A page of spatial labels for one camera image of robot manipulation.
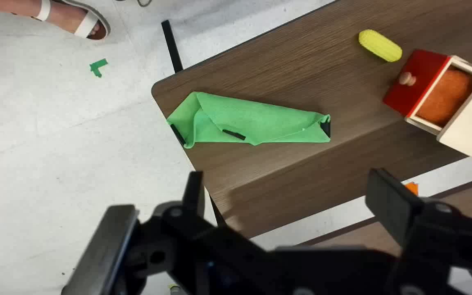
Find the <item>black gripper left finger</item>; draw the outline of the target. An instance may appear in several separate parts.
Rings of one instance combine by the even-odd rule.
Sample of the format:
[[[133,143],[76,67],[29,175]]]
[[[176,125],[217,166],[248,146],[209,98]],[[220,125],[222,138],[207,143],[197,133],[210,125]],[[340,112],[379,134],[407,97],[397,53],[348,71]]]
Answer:
[[[109,207],[61,295],[140,295],[150,275],[169,272],[179,243],[163,216],[204,215],[202,179],[192,172],[184,198],[161,203],[147,223],[135,205]]]

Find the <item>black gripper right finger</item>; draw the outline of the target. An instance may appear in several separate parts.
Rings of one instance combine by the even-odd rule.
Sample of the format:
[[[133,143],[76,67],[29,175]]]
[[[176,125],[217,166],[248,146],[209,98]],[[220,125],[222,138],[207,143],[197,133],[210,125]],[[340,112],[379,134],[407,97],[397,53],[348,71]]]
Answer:
[[[371,169],[366,205],[387,233],[404,244],[407,231],[425,202],[386,169]]]

